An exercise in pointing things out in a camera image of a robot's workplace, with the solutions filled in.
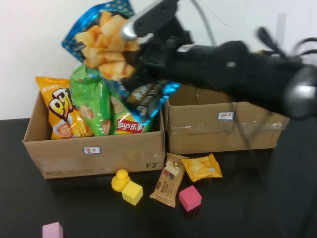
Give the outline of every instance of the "orange snack bag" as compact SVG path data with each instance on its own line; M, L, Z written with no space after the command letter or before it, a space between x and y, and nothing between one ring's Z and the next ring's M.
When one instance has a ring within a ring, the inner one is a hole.
M69 79L36 77L35 80L49 109L52 140L94 135L72 103Z
M203 178L222 178L220 166L213 154L196 159L182 159L182 163L193 182Z

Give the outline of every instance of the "white label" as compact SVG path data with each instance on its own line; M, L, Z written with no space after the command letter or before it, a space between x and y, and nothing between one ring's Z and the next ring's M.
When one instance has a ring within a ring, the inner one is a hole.
M194 46L195 45L183 45L180 48L178 48L177 52L189 52L189 50Z
M218 113L218 120L233 120L234 112L220 112Z
M176 169L176 168L175 168L174 166L172 166L172 165L166 165L166 166L165 166L165 169L166 169L167 171L169 171L171 174L175 175L175 176L177 176L178 173L179 173L179 170Z
M99 146L92 146L92 147L84 147L84 154L100 154L101 150Z

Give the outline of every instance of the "pink cube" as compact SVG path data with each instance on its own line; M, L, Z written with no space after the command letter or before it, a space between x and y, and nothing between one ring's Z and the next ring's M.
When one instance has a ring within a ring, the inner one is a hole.
M188 212L202 203L202 196L192 185L179 193L179 201Z
M58 222L45 225L42 238L63 238L63 228Z

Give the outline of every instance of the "brown snack bar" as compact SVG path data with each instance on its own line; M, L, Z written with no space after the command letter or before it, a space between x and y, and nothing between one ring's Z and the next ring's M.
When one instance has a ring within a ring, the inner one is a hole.
M159 181L157 182L154 192L150 195L150 198L156 199L168 206L175 207L176 194L185 172L185 167L181 159L187 159L187 157L170 153L167 154L165 167L160 174Z

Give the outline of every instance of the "snack bag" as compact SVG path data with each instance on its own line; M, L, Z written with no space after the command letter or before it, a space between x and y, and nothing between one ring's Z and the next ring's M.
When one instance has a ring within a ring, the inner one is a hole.
M142 133L151 131L153 120L147 125L139 124L134 120L131 112L120 101L120 97L110 90L110 105L112 112L111 135Z
M176 194L185 173L185 168L181 161L184 158L187 157L167 154L165 167L150 198L156 199L170 207L175 207Z
M88 68L84 64L78 66L70 77L71 97L94 134L109 135L109 90L96 72L96 69Z
M182 159L182 162L193 182L203 178L222 178L220 166L213 154L196 159Z
M127 64L123 52L140 47L138 41L123 41L120 29L132 15L128 0L96 5L78 19L62 46L86 66L97 68L106 79L129 77L134 67Z
M62 46L86 66L98 69L96 73L118 93L133 118L148 124L180 84L159 80L128 90L129 85L134 84L129 81L134 67L127 61L135 61L140 46L137 40L124 42L120 30L132 15L128 0L96 5L77 20Z
M69 79L36 77L36 81L49 109L49 122L53 128L51 139L94 135L72 103Z

